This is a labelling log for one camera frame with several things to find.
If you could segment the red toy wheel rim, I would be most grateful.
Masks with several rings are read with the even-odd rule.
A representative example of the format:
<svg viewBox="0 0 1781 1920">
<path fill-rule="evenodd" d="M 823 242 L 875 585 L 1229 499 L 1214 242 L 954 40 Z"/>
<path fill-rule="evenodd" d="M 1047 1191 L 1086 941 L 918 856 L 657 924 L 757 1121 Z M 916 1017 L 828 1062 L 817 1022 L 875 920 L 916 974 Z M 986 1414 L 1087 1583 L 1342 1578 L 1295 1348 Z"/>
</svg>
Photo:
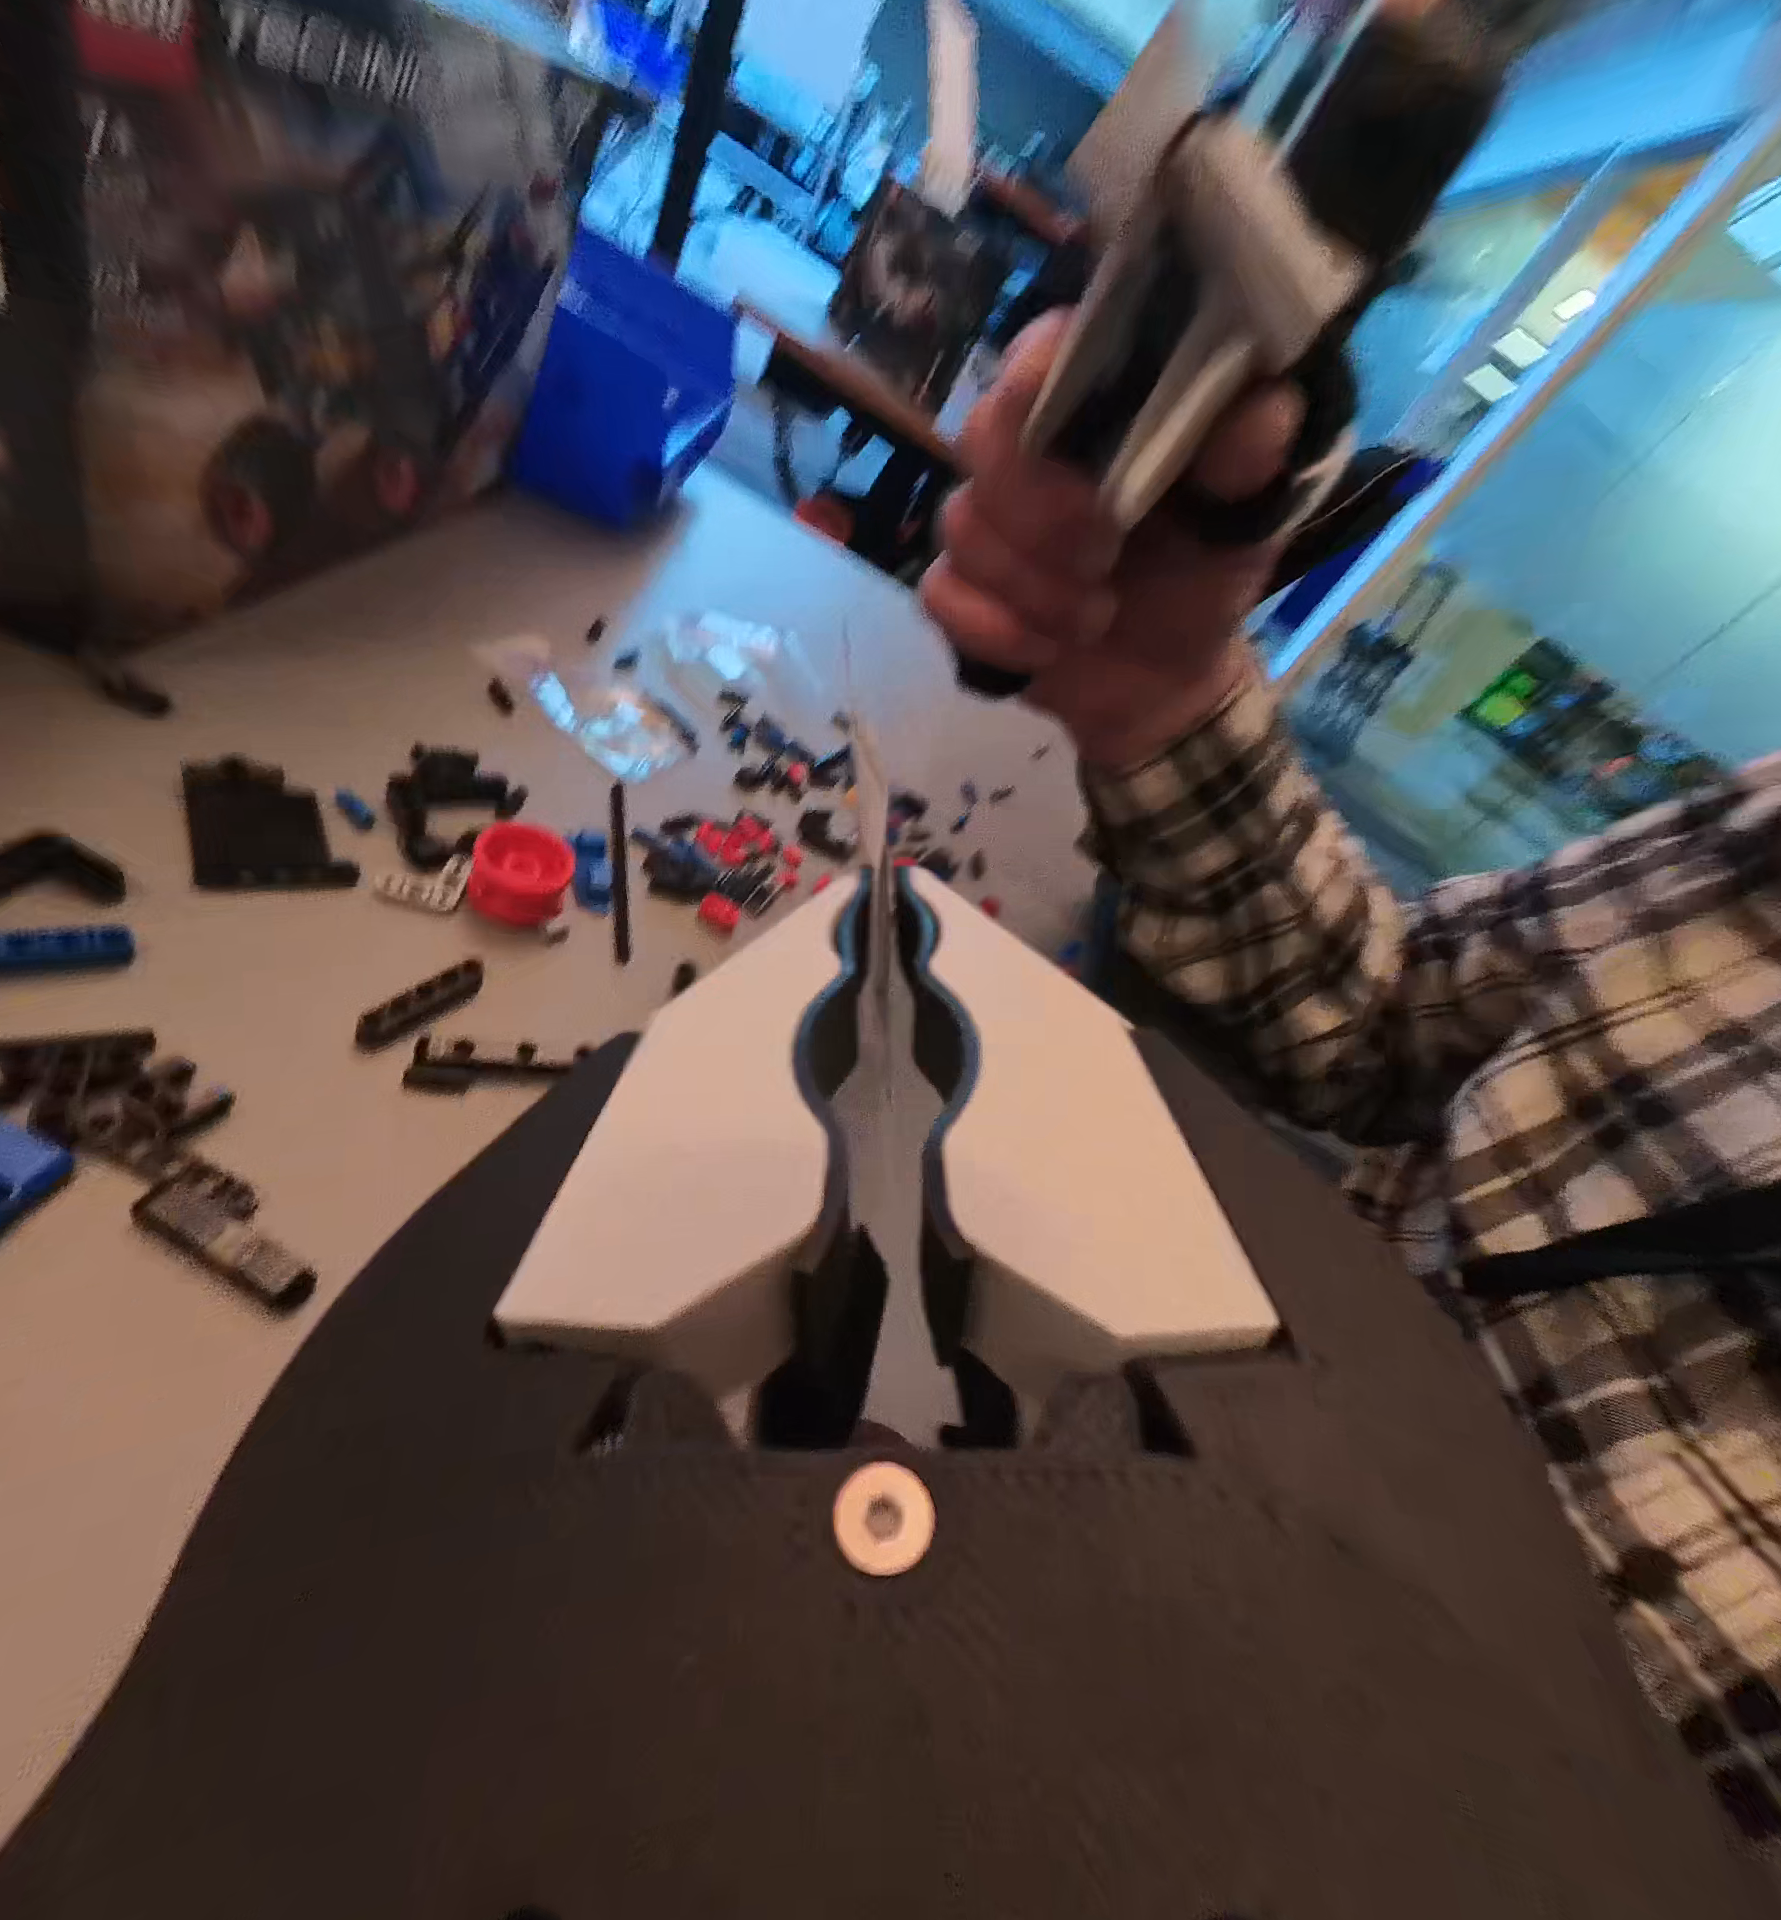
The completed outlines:
<svg viewBox="0 0 1781 1920">
<path fill-rule="evenodd" d="M 465 903 L 497 924 L 541 926 L 562 914 L 573 878 L 575 854 L 562 835 L 495 822 L 473 838 Z"/>
</svg>

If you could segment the person's right hand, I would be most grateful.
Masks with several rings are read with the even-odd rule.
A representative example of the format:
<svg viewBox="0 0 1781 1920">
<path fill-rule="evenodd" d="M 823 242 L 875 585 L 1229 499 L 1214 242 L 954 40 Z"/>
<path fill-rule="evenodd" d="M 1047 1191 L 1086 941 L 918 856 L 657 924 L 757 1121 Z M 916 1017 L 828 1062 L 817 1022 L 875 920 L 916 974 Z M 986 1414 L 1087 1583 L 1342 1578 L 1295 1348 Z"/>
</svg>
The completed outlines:
<svg viewBox="0 0 1781 1920">
<path fill-rule="evenodd" d="M 918 597 L 966 663 L 1027 679 L 1025 701 L 1086 764 L 1123 770 L 1229 697 L 1290 534 L 1210 546 L 1173 507 L 1124 534 L 1084 474 L 1025 449 L 1069 317 L 1023 326 L 965 418 Z"/>
</svg>

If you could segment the black frame connector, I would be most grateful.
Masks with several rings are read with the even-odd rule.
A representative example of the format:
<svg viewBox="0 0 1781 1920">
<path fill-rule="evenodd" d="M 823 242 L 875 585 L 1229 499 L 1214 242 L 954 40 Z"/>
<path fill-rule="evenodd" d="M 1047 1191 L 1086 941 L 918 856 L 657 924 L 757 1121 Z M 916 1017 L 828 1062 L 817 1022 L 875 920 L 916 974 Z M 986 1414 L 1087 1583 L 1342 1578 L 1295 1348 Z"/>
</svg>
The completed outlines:
<svg viewBox="0 0 1781 1920">
<path fill-rule="evenodd" d="M 423 876 L 473 854 L 475 838 L 490 825 L 515 821 L 527 798 L 526 786 L 482 767 L 473 750 L 425 743 L 413 745 L 409 767 L 386 783 L 397 850 Z"/>
</svg>

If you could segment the pile of small pins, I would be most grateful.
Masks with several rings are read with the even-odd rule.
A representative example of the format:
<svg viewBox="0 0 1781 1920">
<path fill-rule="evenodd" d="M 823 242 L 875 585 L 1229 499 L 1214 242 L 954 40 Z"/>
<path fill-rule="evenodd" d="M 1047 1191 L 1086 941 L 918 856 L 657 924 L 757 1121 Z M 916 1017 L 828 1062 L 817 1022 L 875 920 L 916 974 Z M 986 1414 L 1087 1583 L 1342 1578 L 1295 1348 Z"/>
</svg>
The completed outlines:
<svg viewBox="0 0 1781 1920">
<path fill-rule="evenodd" d="M 723 805 L 661 813 L 628 783 L 634 920 L 640 900 L 677 908 L 713 941 L 730 941 L 785 903 L 807 900 L 866 867 L 969 879 L 988 913 L 988 857 L 970 846 L 985 802 L 1013 789 L 963 783 L 952 803 L 893 773 L 882 737 L 837 710 L 812 753 L 782 722 L 754 725 L 751 753 L 728 758 Z"/>
</svg>

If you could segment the dark printed toy box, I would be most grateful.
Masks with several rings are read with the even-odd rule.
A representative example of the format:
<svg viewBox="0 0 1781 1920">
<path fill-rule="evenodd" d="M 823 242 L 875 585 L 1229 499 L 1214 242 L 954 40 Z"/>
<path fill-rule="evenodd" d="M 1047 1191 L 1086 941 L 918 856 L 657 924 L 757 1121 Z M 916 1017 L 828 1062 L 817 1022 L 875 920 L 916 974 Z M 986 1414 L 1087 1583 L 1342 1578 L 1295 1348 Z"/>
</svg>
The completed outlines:
<svg viewBox="0 0 1781 1920">
<path fill-rule="evenodd" d="M 0 627 L 127 647 L 497 487 L 606 53 L 579 3 L 0 2 Z"/>
</svg>

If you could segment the black beam with connectors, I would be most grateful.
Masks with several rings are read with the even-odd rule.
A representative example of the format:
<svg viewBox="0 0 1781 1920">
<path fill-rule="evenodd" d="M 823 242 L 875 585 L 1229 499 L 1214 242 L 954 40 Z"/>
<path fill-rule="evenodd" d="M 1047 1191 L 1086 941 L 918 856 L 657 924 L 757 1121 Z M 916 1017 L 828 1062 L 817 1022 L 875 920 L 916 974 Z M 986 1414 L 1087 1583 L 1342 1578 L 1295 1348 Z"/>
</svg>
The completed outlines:
<svg viewBox="0 0 1781 1920">
<path fill-rule="evenodd" d="M 27 1128 L 144 1181 L 201 1160 L 201 1140 L 236 1109 L 236 1092 L 206 1082 L 183 1055 L 90 1059 L 58 1067 L 24 1111 Z"/>
</svg>

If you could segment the dark printed poster box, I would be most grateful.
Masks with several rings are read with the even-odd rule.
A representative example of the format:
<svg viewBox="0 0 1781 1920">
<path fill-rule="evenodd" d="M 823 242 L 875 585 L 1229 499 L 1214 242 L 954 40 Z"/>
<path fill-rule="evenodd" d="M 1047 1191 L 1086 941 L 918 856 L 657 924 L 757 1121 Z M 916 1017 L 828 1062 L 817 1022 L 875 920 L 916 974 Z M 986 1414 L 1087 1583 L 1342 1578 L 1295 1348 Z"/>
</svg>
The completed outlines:
<svg viewBox="0 0 1781 1920">
<path fill-rule="evenodd" d="M 878 182 L 837 273 L 830 334 L 908 401 L 936 412 L 1013 267 L 1002 227 L 945 216 L 895 177 Z"/>
</svg>

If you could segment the grey desk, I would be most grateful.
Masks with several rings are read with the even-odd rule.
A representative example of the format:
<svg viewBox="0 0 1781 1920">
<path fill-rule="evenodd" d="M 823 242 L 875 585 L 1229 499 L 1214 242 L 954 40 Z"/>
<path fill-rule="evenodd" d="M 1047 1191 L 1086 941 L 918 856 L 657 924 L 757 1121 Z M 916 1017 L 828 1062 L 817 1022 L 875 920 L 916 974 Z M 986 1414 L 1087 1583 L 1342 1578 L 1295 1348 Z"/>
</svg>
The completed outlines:
<svg viewBox="0 0 1781 1920">
<path fill-rule="evenodd" d="M 724 947 L 634 896 L 634 959 L 606 920 L 562 946 L 340 893 L 213 894 L 188 882 L 180 767 L 240 755 L 330 798 L 377 800 L 405 748 L 456 745 L 530 789 L 527 818 L 602 818 L 608 781 L 541 712 L 492 710 L 490 647 L 557 663 L 728 612 L 778 626 L 866 718 L 893 783 L 954 818 L 959 787 L 1012 787 L 965 844 L 1006 926 L 1055 952 L 1090 894 L 1072 842 L 1066 743 L 1022 708 L 966 701 L 912 597 L 706 470 L 673 521 L 613 540 L 497 499 L 367 559 L 236 609 L 139 658 L 175 710 L 95 699 L 59 661 L 0 637 L 0 842 L 41 828 L 127 876 L 118 913 L 33 890 L 7 926 L 133 926 L 118 972 L 0 985 L 0 1037 L 152 1028 L 236 1094 L 211 1154 L 263 1195 L 272 1235 L 315 1266 L 315 1297 L 275 1317 L 133 1228 L 133 1184 L 87 1162 L 0 1243 L 0 1842 L 66 1759 L 127 1662 L 224 1463 L 315 1320 L 423 1199 L 492 1142 L 533 1088 L 400 1092 L 405 1048 L 359 1055 L 360 1010 L 477 954 L 472 1037 L 563 1059 L 637 1029 L 675 966 Z"/>
</svg>

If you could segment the black axle pin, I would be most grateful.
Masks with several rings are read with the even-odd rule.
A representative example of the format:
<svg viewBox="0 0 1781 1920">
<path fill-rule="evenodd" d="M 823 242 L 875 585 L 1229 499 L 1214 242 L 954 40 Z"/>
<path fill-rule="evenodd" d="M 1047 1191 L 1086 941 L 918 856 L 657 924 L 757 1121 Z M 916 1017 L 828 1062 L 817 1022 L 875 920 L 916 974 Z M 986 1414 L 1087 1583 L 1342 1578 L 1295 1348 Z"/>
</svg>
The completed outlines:
<svg viewBox="0 0 1781 1920">
<path fill-rule="evenodd" d="M 152 719 L 175 712 L 173 697 L 122 661 L 92 646 L 79 646 L 72 658 L 84 681 L 114 708 Z"/>
</svg>

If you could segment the blue L beam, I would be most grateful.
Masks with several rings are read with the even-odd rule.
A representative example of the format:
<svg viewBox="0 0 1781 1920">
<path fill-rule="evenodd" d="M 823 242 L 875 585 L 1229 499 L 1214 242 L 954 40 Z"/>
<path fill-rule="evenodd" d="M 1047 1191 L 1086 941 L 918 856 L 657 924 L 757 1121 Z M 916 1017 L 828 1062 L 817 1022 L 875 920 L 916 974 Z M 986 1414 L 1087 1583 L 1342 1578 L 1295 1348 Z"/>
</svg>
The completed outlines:
<svg viewBox="0 0 1781 1920">
<path fill-rule="evenodd" d="M 58 972 L 113 972 L 138 957 L 124 924 L 84 924 L 0 932 L 0 979 Z"/>
</svg>

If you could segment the black flat liftarm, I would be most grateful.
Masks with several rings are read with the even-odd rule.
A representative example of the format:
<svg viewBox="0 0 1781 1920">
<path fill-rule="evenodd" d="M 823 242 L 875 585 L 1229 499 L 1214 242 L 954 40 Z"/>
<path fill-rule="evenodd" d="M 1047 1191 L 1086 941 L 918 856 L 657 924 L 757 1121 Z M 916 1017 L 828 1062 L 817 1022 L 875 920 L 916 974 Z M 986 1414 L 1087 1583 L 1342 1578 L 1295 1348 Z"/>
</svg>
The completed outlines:
<svg viewBox="0 0 1781 1920">
<path fill-rule="evenodd" d="M 315 1293 L 317 1274 L 259 1223 L 257 1188 L 204 1160 L 184 1158 L 132 1206 L 132 1223 L 260 1308 L 285 1314 Z"/>
</svg>

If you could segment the white paper strip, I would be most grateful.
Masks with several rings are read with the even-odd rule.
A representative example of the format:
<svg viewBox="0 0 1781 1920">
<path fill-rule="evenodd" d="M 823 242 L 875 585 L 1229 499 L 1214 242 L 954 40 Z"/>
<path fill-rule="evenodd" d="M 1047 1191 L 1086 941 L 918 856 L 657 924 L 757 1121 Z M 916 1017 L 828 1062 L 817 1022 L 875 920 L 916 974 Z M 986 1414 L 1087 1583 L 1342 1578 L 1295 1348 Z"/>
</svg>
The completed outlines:
<svg viewBox="0 0 1781 1920">
<path fill-rule="evenodd" d="M 859 1061 L 832 1097 L 855 1252 L 828 1326 L 805 1332 L 778 1380 L 751 1400 L 751 1433 L 765 1445 L 862 1445 L 878 1436 L 923 1448 L 955 1420 L 923 1293 L 918 1158 L 937 1097 L 912 1065 L 914 1013 L 899 972 L 903 869 L 895 856 L 916 850 L 916 842 L 888 822 L 897 724 L 908 715 L 925 722 L 925 704 L 940 688 L 912 606 L 904 588 L 855 580 L 826 612 L 807 615 L 811 666 L 830 688 L 830 705 L 853 714 L 844 732 L 863 762 L 855 872 L 869 900 L 859 935 Z"/>
</svg>

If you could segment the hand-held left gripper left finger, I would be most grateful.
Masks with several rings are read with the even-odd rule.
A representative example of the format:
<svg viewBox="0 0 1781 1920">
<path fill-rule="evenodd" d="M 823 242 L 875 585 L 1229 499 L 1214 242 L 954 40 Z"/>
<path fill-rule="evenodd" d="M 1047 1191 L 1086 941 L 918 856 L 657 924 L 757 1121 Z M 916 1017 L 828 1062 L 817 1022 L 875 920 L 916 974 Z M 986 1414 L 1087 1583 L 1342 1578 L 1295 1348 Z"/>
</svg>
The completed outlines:
<svg viewBox="0 0 1781 1920">
<path fill-rule="evenodd" d="M 511 1348 L 673 1373 L 711 1400 L 869 1370 L 878 1256 L 835 1096 L 859 1055 L 873 876 L 832 879 L 637 1035 L 492 1308 Z"/>
</svg>

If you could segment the black metal pole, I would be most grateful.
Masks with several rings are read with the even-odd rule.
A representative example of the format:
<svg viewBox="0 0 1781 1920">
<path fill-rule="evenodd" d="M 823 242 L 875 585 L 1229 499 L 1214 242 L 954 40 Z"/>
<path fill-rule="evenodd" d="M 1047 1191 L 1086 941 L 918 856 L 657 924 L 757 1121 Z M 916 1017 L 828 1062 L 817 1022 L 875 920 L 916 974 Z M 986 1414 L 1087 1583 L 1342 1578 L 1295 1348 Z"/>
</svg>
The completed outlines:
<svg viewBox="0 0 1781 1920">
<path fill-rule="evenodd" d="M 706 2 L 691 34 L 685 88 L 673 133 L 663 200 L 648 259 L 675 273 L 691 227 L 695 192 L 723 127 L 747 2 Z"/>
</svg>

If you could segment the person's plaid shirt torso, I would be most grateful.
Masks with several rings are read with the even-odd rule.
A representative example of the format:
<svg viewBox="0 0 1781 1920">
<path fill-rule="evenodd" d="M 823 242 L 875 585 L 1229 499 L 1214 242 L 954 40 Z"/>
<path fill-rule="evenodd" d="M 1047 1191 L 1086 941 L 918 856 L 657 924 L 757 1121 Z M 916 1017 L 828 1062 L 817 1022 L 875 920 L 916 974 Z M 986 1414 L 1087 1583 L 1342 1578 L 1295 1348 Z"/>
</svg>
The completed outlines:
<svg viewBox="0 0 1781 1920">
<path fill-rule="evenodd" d="M 1467 1075 L 1358 1180 L 1781 1878 L 1781 753 L 1454 879 Z"/>
</svg>

